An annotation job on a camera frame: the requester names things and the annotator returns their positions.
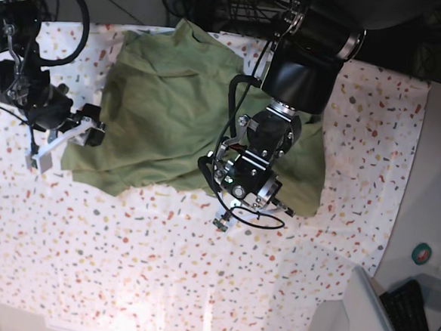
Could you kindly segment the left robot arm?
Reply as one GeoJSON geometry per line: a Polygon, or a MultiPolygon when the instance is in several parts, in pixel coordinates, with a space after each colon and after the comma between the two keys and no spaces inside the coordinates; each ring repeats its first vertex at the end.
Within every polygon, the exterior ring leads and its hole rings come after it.
{"type": "Polygon", "coordinates": [[[198,161],[210,192],[257,215],[315,215],[326,175],[322,115],[342,68],[357,58],[426,76],[417,50],[441,40],[426,21],[435,11],[441,0],[291,0],[265,74],[229,84],[227,124],[198,161]]]}

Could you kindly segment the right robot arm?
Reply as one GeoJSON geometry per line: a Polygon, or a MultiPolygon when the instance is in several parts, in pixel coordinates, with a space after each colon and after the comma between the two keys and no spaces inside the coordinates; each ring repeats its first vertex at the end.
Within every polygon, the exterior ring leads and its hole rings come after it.
{"type": "Polygon", "coordinates": [[[89,128],[78,141],[96,147],[102,144],[105,131],[100,121],[101,109],[85,104],[72,111],[72,99],[65,84],[51,84],[48,68],[72,63],[87,44],[90,17],[85,0],[76,0],[82,16],[82,35],[73,53],[65,58],[41,57],[36,41],[42,27],[44,0],[0,0],[0,103],[16,108],[23,124],[31,130],[66,134],[88,120],[89,128]]]}

